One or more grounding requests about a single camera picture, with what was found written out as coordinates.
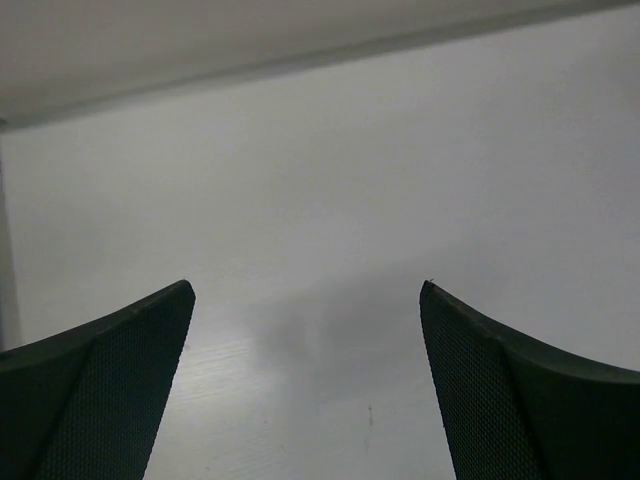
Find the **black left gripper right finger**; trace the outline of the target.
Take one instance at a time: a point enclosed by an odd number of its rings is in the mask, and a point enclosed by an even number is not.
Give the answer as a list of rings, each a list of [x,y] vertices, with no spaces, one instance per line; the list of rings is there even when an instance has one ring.
[[[638,372],[534,339],[430,281],[420,319],[456,478],[638,478]]]

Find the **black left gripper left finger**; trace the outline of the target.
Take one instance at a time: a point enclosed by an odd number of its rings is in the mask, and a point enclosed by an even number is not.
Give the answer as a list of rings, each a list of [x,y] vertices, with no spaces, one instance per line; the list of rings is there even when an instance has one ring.
[[[2,352],[2,478],[143,478],[195,300],[180,280]]]

